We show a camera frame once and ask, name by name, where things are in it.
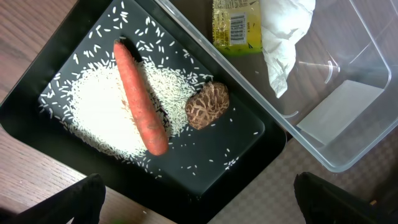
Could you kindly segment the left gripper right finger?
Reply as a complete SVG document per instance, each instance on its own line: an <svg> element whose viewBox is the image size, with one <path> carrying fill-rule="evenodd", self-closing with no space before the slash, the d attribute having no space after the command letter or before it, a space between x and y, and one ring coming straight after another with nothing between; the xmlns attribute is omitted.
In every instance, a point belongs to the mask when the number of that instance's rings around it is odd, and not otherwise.
<svg viewBox="0 0 398 224"><path fill-rule="evenodd" d="M397 205L363 201L310 172L296 175L294 193L306 224L397 223Z"/></svg>

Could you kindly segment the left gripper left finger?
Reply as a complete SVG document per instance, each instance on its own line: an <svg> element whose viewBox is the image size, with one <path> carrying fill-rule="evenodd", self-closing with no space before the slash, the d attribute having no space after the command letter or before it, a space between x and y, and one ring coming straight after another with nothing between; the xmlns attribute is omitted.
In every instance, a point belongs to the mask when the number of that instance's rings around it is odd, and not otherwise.
<svg viewBox="0 0 398 224"><path fill-rule="evenodd" d="M6 223L98 224L106 195L99 174L91 174L59 193L6 220Z"/></svg>

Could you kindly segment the orange carrot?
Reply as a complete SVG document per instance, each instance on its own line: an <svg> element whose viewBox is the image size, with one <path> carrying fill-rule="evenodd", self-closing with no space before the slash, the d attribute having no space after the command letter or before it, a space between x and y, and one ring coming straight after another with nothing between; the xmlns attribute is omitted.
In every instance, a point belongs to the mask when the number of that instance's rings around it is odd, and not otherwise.
<svg viewBox="0 0 398 224"><path fill-rule="evenodd" d="M149 98L144 80L135 66L134 57L118 40L114 41L113 52L127 102L141 139L151 154L163 155L169 148L168 137Z"/></svg>

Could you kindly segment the brown textured food piece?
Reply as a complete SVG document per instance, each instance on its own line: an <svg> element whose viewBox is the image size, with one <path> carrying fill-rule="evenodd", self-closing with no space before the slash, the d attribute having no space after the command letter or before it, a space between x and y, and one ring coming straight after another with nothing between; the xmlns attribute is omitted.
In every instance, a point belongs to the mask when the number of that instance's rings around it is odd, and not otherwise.
<svg viewBox="0 0 398 224"><path fill-rule="evenodd" d="M185 104L191 127L201 130L220 118L229 108L228 87L220 82L205 83L202 90Z"/></svg>

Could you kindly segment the white napkin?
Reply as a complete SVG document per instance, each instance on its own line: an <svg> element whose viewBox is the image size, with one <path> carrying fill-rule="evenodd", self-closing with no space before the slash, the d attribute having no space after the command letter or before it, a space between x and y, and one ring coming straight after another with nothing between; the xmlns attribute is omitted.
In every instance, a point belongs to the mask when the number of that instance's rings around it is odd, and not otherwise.
<svg viewBox="0 0 398 224"><path fill-rule="evenodd" d="M296 62L295 44L307 34L316 0L260 0L262 52L277 98L288 89Z"/></svg>

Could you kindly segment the yellow green snack wrapper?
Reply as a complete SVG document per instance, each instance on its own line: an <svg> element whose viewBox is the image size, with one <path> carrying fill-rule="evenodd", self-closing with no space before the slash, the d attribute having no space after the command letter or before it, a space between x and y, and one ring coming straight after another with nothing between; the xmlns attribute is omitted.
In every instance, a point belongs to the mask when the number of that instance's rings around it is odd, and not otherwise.
<svg viewBox="0 0 398 224"><path fill-rule="evenodd" d="M212 44L227 56L261 52L259 1L213 0Z"/></svg>

